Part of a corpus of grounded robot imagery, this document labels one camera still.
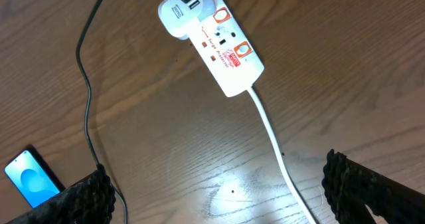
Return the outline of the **white power strip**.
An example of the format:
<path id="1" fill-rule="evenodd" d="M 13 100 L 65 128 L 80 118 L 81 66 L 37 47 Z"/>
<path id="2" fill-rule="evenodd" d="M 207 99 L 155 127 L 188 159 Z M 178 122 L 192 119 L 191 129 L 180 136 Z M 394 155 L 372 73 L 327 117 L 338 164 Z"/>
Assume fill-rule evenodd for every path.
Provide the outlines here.
<path id="1" fill-rule="evenodd" d="M 188 32 L 193 46 L 227 97 L 247 91 L 259 101 L 254 83 L 264 65 L 224 0 L 200 0 L 203 11 Z"/>

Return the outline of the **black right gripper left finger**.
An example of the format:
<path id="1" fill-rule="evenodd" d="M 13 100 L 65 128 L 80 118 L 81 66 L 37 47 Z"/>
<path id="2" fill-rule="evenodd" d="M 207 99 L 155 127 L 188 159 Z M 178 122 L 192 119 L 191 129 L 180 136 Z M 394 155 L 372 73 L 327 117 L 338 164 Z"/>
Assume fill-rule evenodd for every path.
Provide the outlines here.
<path id="1" fill-rule="evenodd" d="M 102 164 L 78 183 L 7 224 L 109 224 L 115 189 Z"/>

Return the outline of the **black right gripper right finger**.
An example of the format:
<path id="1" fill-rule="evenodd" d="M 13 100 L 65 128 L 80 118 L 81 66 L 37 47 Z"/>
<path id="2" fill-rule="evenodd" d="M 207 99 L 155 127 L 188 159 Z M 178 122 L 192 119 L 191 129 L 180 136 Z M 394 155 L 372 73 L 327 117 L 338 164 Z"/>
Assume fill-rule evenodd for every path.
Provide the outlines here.
<path id="1" fill-rule="evenodd" d="M 330 150 L 323 167 L 324 194 L 339 223 L 423 223 L 424 194 L 410 189 L 340 152 Z"/>

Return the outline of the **blue Galaxy smartphone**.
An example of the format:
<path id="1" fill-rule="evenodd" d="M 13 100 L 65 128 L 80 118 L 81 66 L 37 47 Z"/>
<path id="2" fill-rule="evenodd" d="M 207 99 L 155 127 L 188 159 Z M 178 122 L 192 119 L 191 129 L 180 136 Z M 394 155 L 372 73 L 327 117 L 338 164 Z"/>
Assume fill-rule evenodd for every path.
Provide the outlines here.
<path id="1" fill-rule="evenodd" d="M 30 144 L 9 161 L 4 172 L 33 209 L 66 189 Z"/>

